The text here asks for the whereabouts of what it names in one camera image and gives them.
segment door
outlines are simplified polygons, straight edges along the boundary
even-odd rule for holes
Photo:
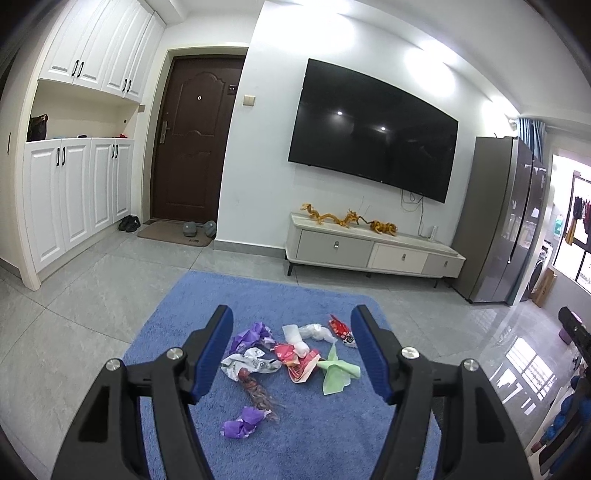
[[[25,224],[38,272],[66,251],[61,231],[60,166],[61,140],[26,143],[22,185]]]
[[[508,186],[505,195],[509,195],[507,210],[501,214],[501,228],[495,232],[489,251],[489,258],[483,268],[485,279],[473,301],[505,301],[502,290],[497,288],[515,252],[521,224],[530,189],[532,159],[534,154],[521,140],[514,141],[512,162],[516,163],[514,181]]]
[[[217,220],[223,161],[244,58],[173,61],[152,172],[155,218]]]
[[[115,139],[93,138],[90,143],[90,233],[114,223],[111,172],[115,161]]]
[[[493,301],[506,301],[515,287],[519,275],[521,275],[521,270],[530,251],[531,241],[534,238],[535,228],[540,221],[540,216],[543,215],[541,210],[545,181],[546,169],[537,158],[534,158],[530,192],[527,197],[524,219],[517,235],[517,241],[514,243],[510,253],[509,259],[511,263],[507,263],[506,265],[499,286],[496,288],[495,295],[493,296]]]
[[[144,94],[144,87],[148,77],[150,66],[154,61],[154,55],[158,48],[158,43],[164,33],[164,22],[160,19],[158,14],[154,12],[148,27],[144,32],[142,41],[139,44],[137,53],[135,54],[134,62],[132,63],[129,72],[128,87],[125,91],[125,97],[140,103],[142,95]]]
[[[109,61],[109,70],[105,77],[102,90],[123,96],[129,87],[129,71],[144,34],[152,11],[148,11],[143,4],[132,2],[124,18],[124,27],[119,47],[113,52]]]
[[[108,0],[80,0],[62,22],[47,53],[40,77],[72,83],[80,56]]]
[[[124,30],[125,11],[135,0],[111,0],[102,11],[86,47],[74,83],[100,90],[112,53],[118,50]]]
[[[114,222],[118,222],[126,215],[131,215],[131,160],[133,152],[133,140],[120,138],[116,140],[111,180]]]
[[[60,210],[66,250],[90,237],[90,138],[61,141]]]

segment screw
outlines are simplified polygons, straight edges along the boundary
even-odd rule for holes
[[[480,368],[480,365],[478,365],[478,362],[473,358],[466,358],[464,360],[464,368],[469,372],[475,372]]]
[[[406,346],[402,349],[402,356],[404,358],[408,358],[409,360],[414,360],[420,356],[418,350],[413,346]]]
[[[121,362],[119,362],[119,360],[117,360],[116,358],[112,358],[111,360],[109,360],[106,364],[105,364],[105,368],[109,371],[109,372],[114,372],[115,370],[117,370],[119,367],[121,366]]]
[[[166,356],[171,360],[178,360],[183,356],[183,351],[179,347],[174,347],[166,352]]]

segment white drawer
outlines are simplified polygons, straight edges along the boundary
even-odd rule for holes
[[[421,273],[428,255],[417,250],[375,244],[370,267],[392,272]]]
[[[450,258],[429,254],[421,273],[423,275],[432,275],[433,277],[457,278],[463,264],[463,258]]]
[[[296,258],[306,262],[365,268],[373,244],[369,240],[303,230]]]

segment blue rug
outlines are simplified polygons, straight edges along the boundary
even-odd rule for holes
[[[219,304],[234,313],[234,334],[252,322],[268,325],[283,341],[282,325],[327,325],[333,313],[350,324],[353,307],[365,303],[381,326],[387,321],[376,301],[351,295],[248,278],[190,271],[173,287],[141,329],[124,356],[126,364],[151,361],[167,348],[180,346],[192,330],[202,328]],[[307,340],[323,357],[327,342]],[[369,382],[357,349],[337,343],[337,354],[361,366],[361,379],[341,393],[324,396],[324,375],[316,371],[304,384],[289,380],[287,370],[255,374],[284,408],[278,423],[264,421],[244,440],[220,435],[220,426],[235,419],[250,400],[238,383],[221,370],[212,389],[191,408],[197,434],[216,480],[343,480],[368,479],[386,438],[394,407],[378,397]],[[149,399],[142,399],[142,424],[150,472],[164,480],[154,417]],[[431,414],[421,480],[431,480],[437,463],[441,432]]]

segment blue curtain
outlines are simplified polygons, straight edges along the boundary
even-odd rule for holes
[[[531,118],[518,118],[519,138],[534,153],[536,158],[544,162],[544,137],[546,133],[546,124],[542,120]]]

